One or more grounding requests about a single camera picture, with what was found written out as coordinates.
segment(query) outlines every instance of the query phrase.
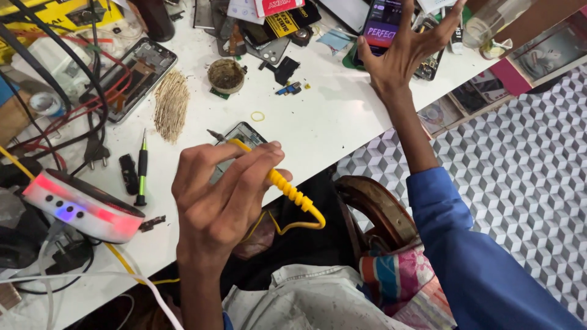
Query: yellow box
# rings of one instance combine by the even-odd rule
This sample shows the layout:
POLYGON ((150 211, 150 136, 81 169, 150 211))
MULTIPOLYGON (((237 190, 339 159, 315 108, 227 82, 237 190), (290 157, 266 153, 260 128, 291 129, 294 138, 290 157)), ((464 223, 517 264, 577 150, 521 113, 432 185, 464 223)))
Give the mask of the yellow box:
MULTIPOLYGON (((74 31, 92 27, 91 16, 87 0, 23 0, 23 3, 32 9, 41 21, 56 24, 74 31)), ((101 9, 107 10, 107 0, 94 1, 97 17, 96 25, 103 26, 116 22, 123 18, 122 13, 113 1, 110 1, 110 11, 100 13, 101 9)), ((0 16, 8 29, 25 30, 28 32, 42 32, 35 24, 15 22, 26 19, 8 0, 0 0, 0 16)), ((53 28, 58 34, 65 34, 61 29, 53 28)), ((36 38, 18 37, 25 46, 29 46, 36 38)), ((0 64, 9 63, 14 49, 4 40, 0 39, 0 64)))

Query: white tile floor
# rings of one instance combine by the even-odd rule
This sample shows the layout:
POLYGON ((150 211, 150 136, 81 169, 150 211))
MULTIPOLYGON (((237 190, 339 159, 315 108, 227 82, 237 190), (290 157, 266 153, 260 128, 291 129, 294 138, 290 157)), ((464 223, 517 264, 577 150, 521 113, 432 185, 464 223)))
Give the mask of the white tile floor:
MULTIPOLYGON (((550 92, 522 95, 431 141, 475 220, 587 324, 587 69, 550 92)), ((406 158, 393 129, 338 164, 371 177, 411 213, 406 158)), ((360 226, 368 229, 362 215, 360 226)))

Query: round device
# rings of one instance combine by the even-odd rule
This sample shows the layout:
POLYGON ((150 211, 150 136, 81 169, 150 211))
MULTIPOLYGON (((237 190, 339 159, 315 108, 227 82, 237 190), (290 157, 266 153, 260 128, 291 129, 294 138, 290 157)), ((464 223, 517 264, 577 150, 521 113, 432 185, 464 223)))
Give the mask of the round device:
POLYGON ((99 240, 123 244, 145 215, 93 185, 46 169, 22 193, 27 202, 99 240))

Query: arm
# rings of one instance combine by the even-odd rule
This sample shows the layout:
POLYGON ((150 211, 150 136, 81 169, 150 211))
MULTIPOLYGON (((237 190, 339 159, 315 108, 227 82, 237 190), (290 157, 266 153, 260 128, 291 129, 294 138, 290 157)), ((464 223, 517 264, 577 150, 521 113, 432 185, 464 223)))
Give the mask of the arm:
MULTIPOLYGON (((413 12, 412 4, 413 0, 403 1, 403 14, 413 12)), ((459 14, 463 5, 459 1, 454 7, 459 10, 451 14, 459 14)), ((359 38, 360 57, 386 105, 410 167, 408 195, 424 253, 462 329, 581 329, 581 323, 495 241, 469 231, 471 213, 446 171, 438 167, 416 115, 410 78, 420 59, 448 42, 456 19, 449 15, 426 36, 408 29, 408 17, 402 17, 391 47, 379 58, 359 38)))
MULTIPOLYGON (((186 330, 232 330, 222 311, 220 274, 232 249, 259 217, 271 187, 266 176, 284 157, 278 142, 249 153, 234 144, 205 144, 181 152, 171 192, 180 225, 176 253, 186 330), (233 158, 220 180, 210 184, 216 165, 233 158)), ((291 180, 290 172, 279 171, 291 180)))

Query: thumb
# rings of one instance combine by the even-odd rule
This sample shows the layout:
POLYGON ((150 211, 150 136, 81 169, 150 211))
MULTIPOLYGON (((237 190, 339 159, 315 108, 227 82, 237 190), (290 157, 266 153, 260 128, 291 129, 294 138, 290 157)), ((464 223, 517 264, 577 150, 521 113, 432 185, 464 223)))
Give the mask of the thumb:
POLYGON ((357 51, 359 52, 359 59, 363 61, 366 68, 369 68, 370 64, 375 59, 375 55, 371 53, 371 48, 367 43, 367 39, 364 36, 359 36, 357 38, 357 51))

